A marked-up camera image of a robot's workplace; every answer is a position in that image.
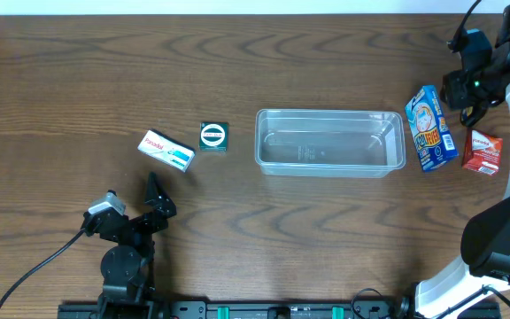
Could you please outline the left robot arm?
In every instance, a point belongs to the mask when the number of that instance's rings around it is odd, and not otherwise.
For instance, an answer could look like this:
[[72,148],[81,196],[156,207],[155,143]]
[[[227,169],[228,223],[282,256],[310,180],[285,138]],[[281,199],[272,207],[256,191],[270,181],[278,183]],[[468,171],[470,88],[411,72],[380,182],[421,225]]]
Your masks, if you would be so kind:
[[109,300],[139,303],[154,291],[152,235],[165,230],[168,220],[176,216],[175,203],[154,173],[148,175],[144,204],[151,207],[148,213],[129,218],[116,192],[108,191],[83,214],[81,229],[87,236],[98,234],[116,244],[100,265],[103,296]]

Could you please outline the blue Cool Fever box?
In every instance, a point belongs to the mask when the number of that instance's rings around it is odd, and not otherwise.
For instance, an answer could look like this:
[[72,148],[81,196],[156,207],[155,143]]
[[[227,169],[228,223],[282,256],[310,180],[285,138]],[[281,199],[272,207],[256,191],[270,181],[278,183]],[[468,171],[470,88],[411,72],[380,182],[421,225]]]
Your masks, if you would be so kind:
[[434,85],[422,86],[405,112],[423,172],[436,170],[459,156]]

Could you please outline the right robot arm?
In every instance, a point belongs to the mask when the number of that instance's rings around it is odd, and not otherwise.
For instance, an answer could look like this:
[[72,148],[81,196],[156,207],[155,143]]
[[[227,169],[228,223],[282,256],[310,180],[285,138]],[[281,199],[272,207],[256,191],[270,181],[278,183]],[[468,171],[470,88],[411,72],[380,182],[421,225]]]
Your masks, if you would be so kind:
[[[503,12],[497,41],[479,30],[458,27],[448,42],[462,67],[446,74],[442,98],[473,127],[491,107],[507,103],[510,114],[510,5]],[[462,234],[460,256],[404,295],[397,318],[498,318],[490,294],[510,307],[510,168],[503,199],[472,217]]]

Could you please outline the dark bottle white cap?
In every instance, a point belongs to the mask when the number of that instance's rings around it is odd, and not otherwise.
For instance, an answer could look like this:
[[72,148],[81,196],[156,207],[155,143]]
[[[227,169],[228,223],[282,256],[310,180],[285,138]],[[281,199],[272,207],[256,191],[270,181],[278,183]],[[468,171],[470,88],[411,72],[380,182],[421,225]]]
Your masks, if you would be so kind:
[[460,112],[460,123],[467,128],[472,128],[487,113],[487,107],[470,106]]

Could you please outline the red Panadol ActiFast box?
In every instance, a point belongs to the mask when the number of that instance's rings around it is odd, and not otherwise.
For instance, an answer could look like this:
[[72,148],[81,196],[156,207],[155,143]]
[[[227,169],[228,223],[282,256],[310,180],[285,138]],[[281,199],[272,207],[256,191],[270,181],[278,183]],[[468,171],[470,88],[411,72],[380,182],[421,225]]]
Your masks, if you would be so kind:
[[469,128],[462,167],[486,175],[495,175],[499,171],[502,146],[502,138]]

